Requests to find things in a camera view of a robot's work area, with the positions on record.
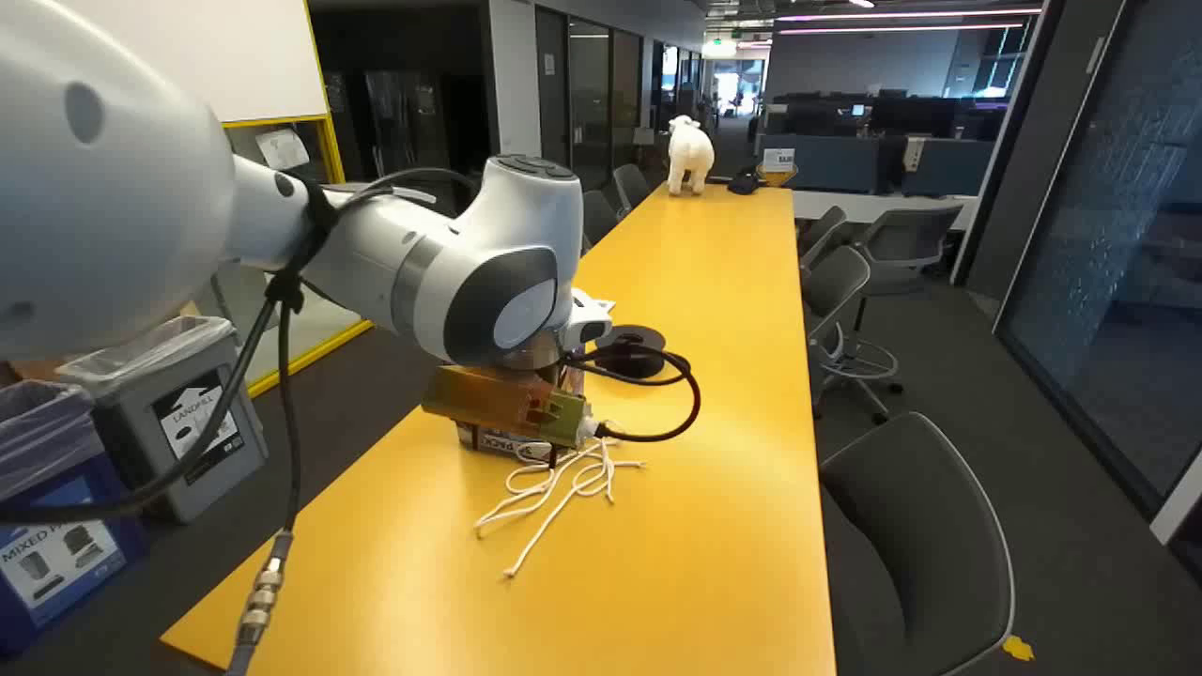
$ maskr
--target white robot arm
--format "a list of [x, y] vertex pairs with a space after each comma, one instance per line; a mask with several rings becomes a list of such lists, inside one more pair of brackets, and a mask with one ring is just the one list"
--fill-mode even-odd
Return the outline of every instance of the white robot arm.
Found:
[[[78, 14], [35, 0], [0, 14], [0, 359], [114, 347], [217, 266], [292, 256], [299, 179], [234, 156], [204, 102]], [[462, 218], [372, 198], [303, 276], [425, 353], [477, 365], [566, 318], [577, 250], [577, 179], [492, 156]]]

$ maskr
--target office room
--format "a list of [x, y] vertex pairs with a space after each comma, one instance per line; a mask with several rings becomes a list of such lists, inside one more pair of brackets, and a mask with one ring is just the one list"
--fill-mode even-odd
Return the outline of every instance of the office room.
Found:
[[1202, 673], [1191, 0], [0, 14], [3, 676]]

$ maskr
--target white rope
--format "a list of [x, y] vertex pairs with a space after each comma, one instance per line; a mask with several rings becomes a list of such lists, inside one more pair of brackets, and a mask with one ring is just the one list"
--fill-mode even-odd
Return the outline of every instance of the white rope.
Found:
[[477, 536], [484, 536], [492, 526], [527, 517], [540, 512], [559, 479], [571, 472], [562, 501], [554, 507], [547, 517], [535, 529], [519, 558], [504, 572], [504, 578], [519, 578], [540, 536], [554, 529], [554, 523], [566, 512], [571, 501], [606, 497], [612, 502], [616, 471], [643, 471], [643, 461], [612, 458], [610, 449], [621, 447], [616, 440], [599, 440], [585, 449], [559, 454], [559, 467], [519, 467], [504, 478], [504, 497], [492, 512], [477, 517]]

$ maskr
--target white stuffed toy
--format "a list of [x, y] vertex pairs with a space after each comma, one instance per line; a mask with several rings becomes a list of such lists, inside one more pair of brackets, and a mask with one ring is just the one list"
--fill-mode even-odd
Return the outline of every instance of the white stuffed toy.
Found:
[[703, 190], [705, 176], [714, 169], [714, 144], [690, 116], [673, 121], [673, 144], [669, 144], [669, 190], [680, 195]]

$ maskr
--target yellow table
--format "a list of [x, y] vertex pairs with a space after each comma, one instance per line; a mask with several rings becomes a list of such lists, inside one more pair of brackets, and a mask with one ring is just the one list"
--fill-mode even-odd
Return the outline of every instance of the yellow table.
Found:
[[[585, 256], [577, 284], [690, 358], [705, 409], [663, 447], [622, 447], [616, 502], [584, 501], [504, 581], [535, 526], [474, 536], [512, 461], [410, 413], [303, 513], [253, 673], [279, 676], [830, 676], [830, 598], [794, 195], [651, 195]], [[689, 387], [585, 383], [621, 428], [669, 428]], [[163, 636], [226, 663], [264, 551]]]

